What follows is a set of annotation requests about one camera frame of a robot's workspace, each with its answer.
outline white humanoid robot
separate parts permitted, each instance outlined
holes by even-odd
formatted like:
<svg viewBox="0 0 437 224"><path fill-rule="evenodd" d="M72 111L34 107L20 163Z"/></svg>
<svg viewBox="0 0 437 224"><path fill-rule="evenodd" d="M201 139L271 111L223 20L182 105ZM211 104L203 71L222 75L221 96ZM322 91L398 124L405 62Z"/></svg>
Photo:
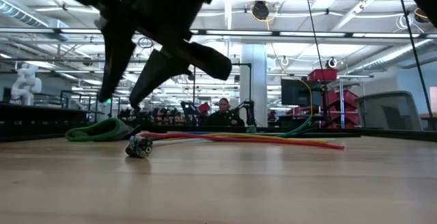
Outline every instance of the white humanoid robot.
<svg viewBox="0 0 437 224"><path fill-rule="evenodd" d="M39 94L42 89L41 79L35 77L38 66L22 64L17 70L18 78L11 89L12 104L33 104L33 94Z"/></svg>

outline black robotic claw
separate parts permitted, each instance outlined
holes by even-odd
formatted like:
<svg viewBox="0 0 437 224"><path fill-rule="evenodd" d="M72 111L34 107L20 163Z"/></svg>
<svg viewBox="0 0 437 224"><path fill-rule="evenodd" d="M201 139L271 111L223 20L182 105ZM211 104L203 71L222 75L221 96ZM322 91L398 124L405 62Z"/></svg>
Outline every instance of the black robotic claw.
<svg viewBox="0 0 437 224"><path fill-rule="evenodd" d="M135 31L163 46L154 50L146 63L130 101L137 106L153 89L167 79L190 73L190 64L214 78L226 80L231 72L230 60L207 46L187 43L190 27L203 3L211 0L77 0L100 10L104 20L99 25L105 41L105 67L102 89L98 97L103 102L112 96L135 49ZM177 4L168 10L166 6Z"/></svg>

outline computer monitor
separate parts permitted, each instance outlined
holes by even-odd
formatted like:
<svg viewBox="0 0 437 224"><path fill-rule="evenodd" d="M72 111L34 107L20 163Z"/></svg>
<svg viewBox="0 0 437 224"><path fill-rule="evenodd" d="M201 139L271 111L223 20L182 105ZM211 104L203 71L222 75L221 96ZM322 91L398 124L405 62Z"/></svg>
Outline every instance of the computer monitor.
<svg viewBox="0 0 437 224"><path fill-rule="evenodd" d="M313 106L322 105L322 86L317 81L305 81L311 88ZM299 105L308 107L310 96L308 87L298 80L281 79L282 105Z"/></svg>

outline man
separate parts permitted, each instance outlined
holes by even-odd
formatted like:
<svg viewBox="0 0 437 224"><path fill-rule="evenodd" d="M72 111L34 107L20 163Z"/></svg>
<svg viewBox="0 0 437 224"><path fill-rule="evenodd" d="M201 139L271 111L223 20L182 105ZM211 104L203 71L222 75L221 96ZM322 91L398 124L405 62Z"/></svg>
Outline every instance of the man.
<svg viewBox="0 0 437 224"><path fill-rule="evenodd" d="M220 110L208 119L208 126L244 126L244 121L229 110L229 101L226 98L218 102Z"/></svg>

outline workbench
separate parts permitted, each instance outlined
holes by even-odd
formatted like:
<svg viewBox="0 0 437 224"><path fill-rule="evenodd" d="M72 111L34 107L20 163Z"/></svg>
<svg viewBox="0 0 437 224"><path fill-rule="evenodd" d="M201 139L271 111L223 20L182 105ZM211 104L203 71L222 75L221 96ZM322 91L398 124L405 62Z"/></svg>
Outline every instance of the workbench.
<svg viewBox="0 0 437 224"><path fill-rule="evenodd" d="M0 143L0 223L435 223L437 143Z"/></svg>

